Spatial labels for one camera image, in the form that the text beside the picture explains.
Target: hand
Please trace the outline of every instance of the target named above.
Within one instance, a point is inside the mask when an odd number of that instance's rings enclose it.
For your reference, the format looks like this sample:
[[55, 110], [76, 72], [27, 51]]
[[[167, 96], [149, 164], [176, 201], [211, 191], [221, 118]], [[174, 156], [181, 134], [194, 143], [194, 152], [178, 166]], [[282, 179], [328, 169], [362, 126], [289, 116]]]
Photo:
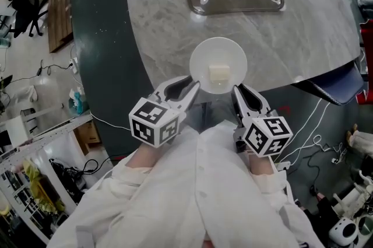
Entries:
[[261, 174], [273, 174], [270, 157], [259, 158], [256, 154], [249, 155], [250, 171], [257, 176]]

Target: black chair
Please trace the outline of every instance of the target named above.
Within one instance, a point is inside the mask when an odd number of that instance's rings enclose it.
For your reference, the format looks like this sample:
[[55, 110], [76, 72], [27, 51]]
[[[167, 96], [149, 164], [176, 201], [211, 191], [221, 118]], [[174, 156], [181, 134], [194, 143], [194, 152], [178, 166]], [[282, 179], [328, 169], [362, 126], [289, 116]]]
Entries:
[[17, 11], [15, 28], [10, 28], [9, 32], [14, 33], [14, 38], [24, 33], [27, 30], [28, 25], [31, 24], [29, 36], [33, 37], [32, 31], [34, 26], [36, 27], [37, 34], [42, 36], [43, 34], [39, 31], [37, 24], [38, 19], [45, 15], [48, 11], [39, 14], [40, 4], [39, 0], [9, 0], [11, 1], [12, 7]]

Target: marble countertop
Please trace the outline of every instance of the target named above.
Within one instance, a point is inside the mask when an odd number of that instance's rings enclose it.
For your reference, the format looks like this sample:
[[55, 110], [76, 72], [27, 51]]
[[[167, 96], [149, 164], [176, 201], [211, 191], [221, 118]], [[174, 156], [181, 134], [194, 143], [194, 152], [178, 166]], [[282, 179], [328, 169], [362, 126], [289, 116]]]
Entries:
[[154, 87], [189, 74], [194, 48], [210, 37], [245, 51], [244, 83], [273, 89], [331, 71], [359, 56], [350, 0], [284, 0], [281, 12], [196, 16], [187, 0], [128, 0], [135, 40]]

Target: power strip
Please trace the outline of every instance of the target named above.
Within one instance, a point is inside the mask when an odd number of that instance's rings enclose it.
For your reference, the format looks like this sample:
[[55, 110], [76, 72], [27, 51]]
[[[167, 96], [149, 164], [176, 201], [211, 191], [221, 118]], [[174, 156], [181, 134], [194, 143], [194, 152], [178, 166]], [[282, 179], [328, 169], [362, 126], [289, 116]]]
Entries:
[[70, 64], [72, 64], [72, 72], [74, 74], [77, 74], [79, 72], [79, 68], [78, 68], [78, 58], [73, 58], [73, 59], [70, 59]]

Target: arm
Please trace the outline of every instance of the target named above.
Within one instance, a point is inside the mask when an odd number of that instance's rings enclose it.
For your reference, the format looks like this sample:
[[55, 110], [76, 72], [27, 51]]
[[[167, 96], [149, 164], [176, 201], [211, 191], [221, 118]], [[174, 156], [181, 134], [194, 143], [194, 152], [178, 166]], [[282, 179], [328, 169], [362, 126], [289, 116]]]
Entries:
[[315, 234], [311, 223], [304, 212], [298, 208], [293, 200], [290, 185], [286, 180], [286, 172], [272, 169], [269, 158], [259, 158], [249, 155], [251, 176], [259, 187], [264, 198], [281, 216], [284, 224], [297, 239], [300, 247], [323, 247]]
[[75, 211], [53, 235], [48, 247], [78, 247], [77, 226], [82, 226], [96, 242], [142, 184], [158, 161], [159, 152], [159, 149], [142, 144], [134, 154], [121, 160], [113, 168], [111, 177], [100, 179], [83, 196]]

